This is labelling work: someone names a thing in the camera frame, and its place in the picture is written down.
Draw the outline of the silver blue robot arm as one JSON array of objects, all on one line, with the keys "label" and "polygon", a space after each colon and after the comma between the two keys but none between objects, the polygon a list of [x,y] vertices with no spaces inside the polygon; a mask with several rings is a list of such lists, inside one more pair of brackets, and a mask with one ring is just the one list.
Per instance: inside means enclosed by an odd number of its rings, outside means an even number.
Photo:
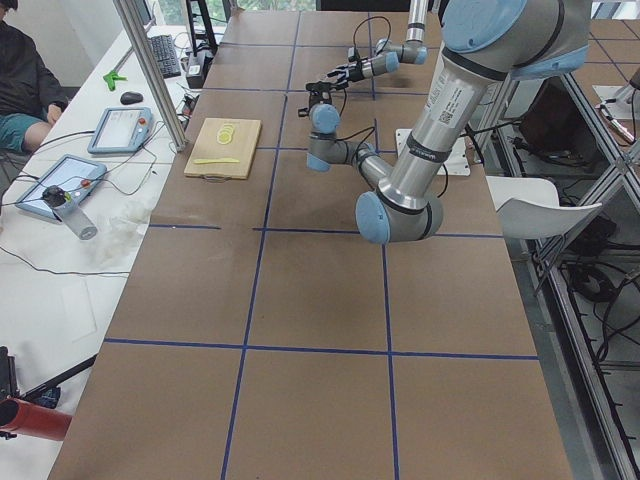
[{"label": "silver blue robot arm", "polygon": [[[442,69],[396,163],[389,165],[367,142],[337,137],[340,115],[330,93],[402,63],[423,63],[429,10],[443,14]],[[308,168],[324,172],[333,165],[350,165],[367,181],[371,189],[360,195],[355,212],[358,230],[368,241],[388,244],[434,235],[443,208],[429,186],[487,88],[506,78],[549,78],[579,68],[587,57],[590,21],[588,1],[450,1],[444,7],[412,2],[403,44],[381,40],[376,57],[352,56],[334,70],[337,82],[308,85]]]},{"label": "silver blue robot arm", "polygon": [[[347,61],[326,74],[320,82],[322,88],[326,91],[345,90],[351,83],[395,72],[401,64],[422,65],[428,54],[424,38],[427,12],[432,4],[432,1],[409,2],[406,36],[401,43],[392,40],[392,24],[387,16],[378,14],[362,20],[354,28]],[[386,35],[377,41],[372,55],[363,56],[357,46],[357,36],[362,26],[374,20],[385,23]]]}]

